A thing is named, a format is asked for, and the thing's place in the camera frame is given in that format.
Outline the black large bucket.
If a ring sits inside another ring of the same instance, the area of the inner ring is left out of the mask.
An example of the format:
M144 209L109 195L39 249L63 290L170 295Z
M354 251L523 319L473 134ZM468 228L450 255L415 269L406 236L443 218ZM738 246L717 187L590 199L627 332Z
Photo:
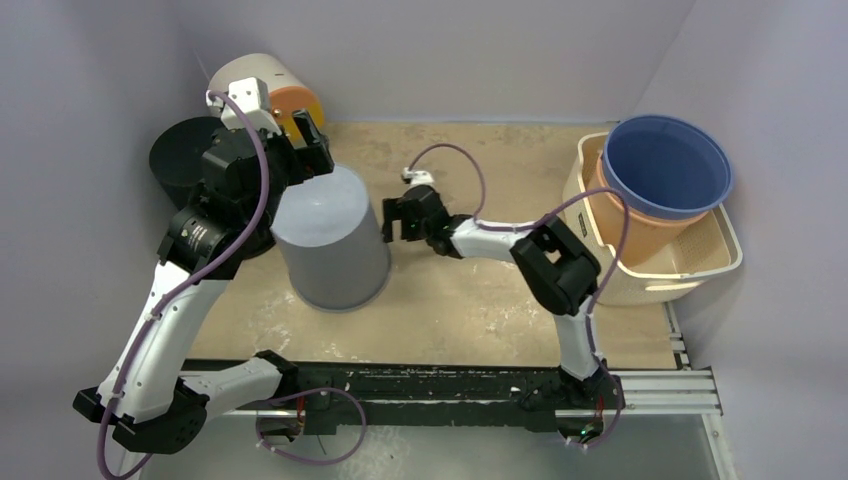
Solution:
M202 180L202 155L222 127L216 117L189 118L166 129L153 143L149 168L177 210L187 206L192 190Z

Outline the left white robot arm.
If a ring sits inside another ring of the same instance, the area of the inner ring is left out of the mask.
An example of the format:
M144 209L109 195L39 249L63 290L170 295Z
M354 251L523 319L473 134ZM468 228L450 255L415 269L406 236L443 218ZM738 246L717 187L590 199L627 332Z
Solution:
M125 351L98 386L79 391L74 409L101 427L103 438L143 454L174 454L204 424L230 410L266 401L292 405L297 367L262 351L233 367L195 379L181 375L209 311L244 258L237 242L253 215L266 228L285 189L334 163L326 137L305 110L294 126L304 138L217 128L200 158L201 180L170 221L158 249L153 284Z

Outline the grey lavender bucket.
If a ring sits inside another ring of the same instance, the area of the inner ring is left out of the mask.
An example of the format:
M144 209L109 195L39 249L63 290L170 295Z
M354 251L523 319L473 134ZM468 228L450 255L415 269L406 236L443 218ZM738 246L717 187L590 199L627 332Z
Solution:
M364 180L348 166L287 187L271 233L295 292L317 310L356 310L388 283L388 244Z

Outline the orange bucket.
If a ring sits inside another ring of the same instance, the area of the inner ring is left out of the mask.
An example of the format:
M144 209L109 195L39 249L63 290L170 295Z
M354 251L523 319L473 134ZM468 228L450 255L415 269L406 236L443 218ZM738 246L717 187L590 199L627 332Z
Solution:
M622 228L625 218L628 218L626 241L620 253L620 261L628 268L649 260L686 228L707 215L703 212L684 220L666 220L645 215L633 207L625 215L621 202L610 193L591 195L588 201L603 243L615 247L616 251L619 251Z

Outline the blue bucket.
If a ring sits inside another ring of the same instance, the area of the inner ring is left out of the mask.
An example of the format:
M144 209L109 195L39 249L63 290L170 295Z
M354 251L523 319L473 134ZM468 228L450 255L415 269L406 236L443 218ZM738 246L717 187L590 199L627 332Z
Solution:
M643 215L663 220L694 218L731 193L732 164L699 127L665 115L640 115L617 124L601 154L610 188Z

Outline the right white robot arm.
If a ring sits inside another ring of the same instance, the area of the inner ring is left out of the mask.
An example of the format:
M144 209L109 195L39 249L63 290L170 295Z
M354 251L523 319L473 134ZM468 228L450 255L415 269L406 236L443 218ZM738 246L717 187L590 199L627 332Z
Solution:
M554 321L564 399L576 407L590 402L622 407L621 385L596 340L593 310L604 284L600 262L557 215L536 223L479 224L470 215L450 214L439 193L424 185L383 199L382 211L386 243L423 241L441 256L516 266Z

